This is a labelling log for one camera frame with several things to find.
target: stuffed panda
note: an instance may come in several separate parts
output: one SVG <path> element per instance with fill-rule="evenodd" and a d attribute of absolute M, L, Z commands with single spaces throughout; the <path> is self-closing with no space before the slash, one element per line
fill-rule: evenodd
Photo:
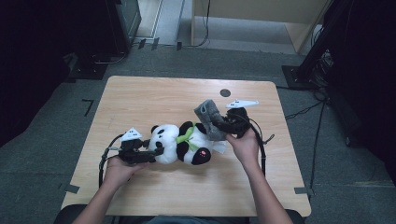
<path fill-rule="evenodd" d="M 164 147 L 162 155 L 155 160 L 169 164 L 177 159 L 191 165 L 200 165 L 210 161 L 212 150 L 223 152 L 225 141 L 210 141 L 202 123 L 184 122 L 180 128 L 173 124 L 154 126 L 151 129 L 148 150 Z"/>

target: gray carpet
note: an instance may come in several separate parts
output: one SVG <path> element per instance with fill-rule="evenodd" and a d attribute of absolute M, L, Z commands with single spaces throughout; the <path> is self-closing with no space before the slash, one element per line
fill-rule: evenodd
<path fill-rule="evenodd" d="M 281 65 L 304 56 L 220 49 L 134 47 L 103 80 L 63 83 L 30 127 L 1 148 L 0 223 L 52 223 L 64 199 L 85 137 L 111 76 L 196 77 L 273 81 L 286 86 Z M 318 101 L 311 91 L 278 89 L 285 115 Z M 87 116 L 89 102 L 94 100 Z M 304 182 L 310 186 L 320 106 L 288 119 Z M 314 172 L 312 214 L 306 223 L 394 223 L 396 190 L 383 162 L 365 148 L 345 146 L 331 105 L 323 111 Z"/>

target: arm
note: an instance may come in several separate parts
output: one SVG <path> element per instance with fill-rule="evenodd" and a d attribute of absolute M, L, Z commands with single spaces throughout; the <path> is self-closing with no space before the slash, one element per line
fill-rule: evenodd
<path fill-rule="evenodd" d="M 258 162 L 259 145 L 253 130 L 249 129 L 239 139 L 230 134 L 227 134 L 226 137 L 233 146 L 236 158 L 241 161 L 247 173 L 260 223 L 292 223 L 262 174 Z"/>
<path fill-rule="evenodd" d="M 148 165 L 147 162 L 128 166 L 119 157 L 109 159 L 102 186 L 73 223 L 102 223 L 111 199 L 119 187 L 128 182 L 135 172 Z"/>

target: person's left hand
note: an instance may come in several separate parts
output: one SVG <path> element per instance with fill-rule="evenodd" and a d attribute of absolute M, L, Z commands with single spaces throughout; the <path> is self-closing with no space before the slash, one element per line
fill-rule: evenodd
<path fill-rule="evenodd" d="M 107 161 L 106 174 L 103 184 L 110 185 L 112 188 L 118 189 L 120 186 L 128 182 L 135 172 L 148 166 L 149 162 L 139 163 L 131 166 L 118 156 L 112 157 Z"/>

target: forearm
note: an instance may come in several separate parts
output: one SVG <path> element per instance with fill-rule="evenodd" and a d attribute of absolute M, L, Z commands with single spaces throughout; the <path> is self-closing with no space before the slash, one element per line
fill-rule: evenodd
<path fill-rule="evenodd" d="M 260 223 L 292 223 L 269 186 L 259 164 L 244 166 Z"/>
<path fill-rule="evenodd" d="M 102 223 L 103 219 L 105 218 L 107 208 L 109 207 L 111 199 L 113 198 L 116 191 L 117 189 L 114 187 L 108 186 L 106 184 L 102 185 L 102 187 L 99 188 L 99 190 L 93 196 L 90 203 L 88 203 L 87 207 L 73 223 Z"/>

